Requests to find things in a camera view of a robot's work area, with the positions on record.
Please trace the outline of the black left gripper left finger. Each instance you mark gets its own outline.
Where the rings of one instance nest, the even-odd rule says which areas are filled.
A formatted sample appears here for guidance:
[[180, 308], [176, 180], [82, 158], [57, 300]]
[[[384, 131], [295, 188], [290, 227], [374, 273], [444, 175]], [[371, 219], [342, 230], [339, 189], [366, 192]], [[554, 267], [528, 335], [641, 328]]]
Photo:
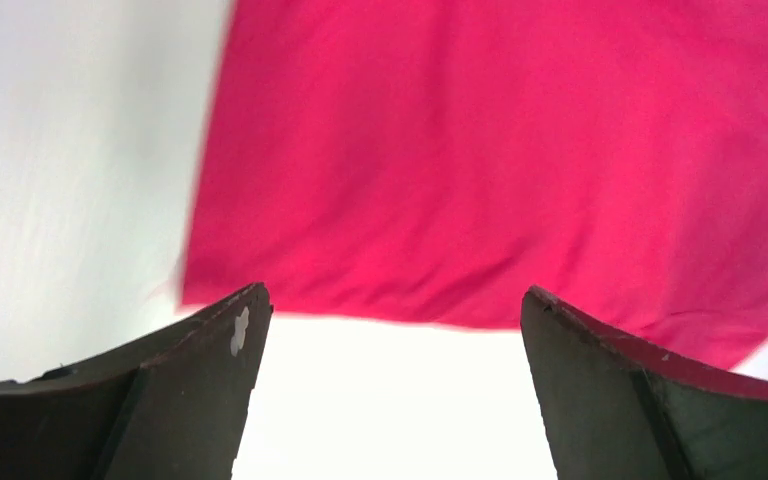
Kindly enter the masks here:
[[0, 382], [0, 479], [228, 479], [273, 307], [249, 285], [115, 349]]

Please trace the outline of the pink t-shirt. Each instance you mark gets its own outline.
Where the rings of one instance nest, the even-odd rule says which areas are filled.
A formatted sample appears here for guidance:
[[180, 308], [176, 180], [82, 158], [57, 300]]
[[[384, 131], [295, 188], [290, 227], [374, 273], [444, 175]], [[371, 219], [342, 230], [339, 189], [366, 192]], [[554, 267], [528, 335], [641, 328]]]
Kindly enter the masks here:
[[180, 300], [768, 338], [768, 1], [240, 1]]

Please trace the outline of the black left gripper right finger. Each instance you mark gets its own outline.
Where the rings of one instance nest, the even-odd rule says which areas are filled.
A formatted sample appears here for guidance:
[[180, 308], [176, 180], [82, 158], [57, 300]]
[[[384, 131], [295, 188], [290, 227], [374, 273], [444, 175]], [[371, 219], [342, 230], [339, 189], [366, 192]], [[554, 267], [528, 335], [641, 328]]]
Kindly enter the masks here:
[[561, 479], [768, 480], [768, 381], [684, 357], [531, 287], [521, 332]]

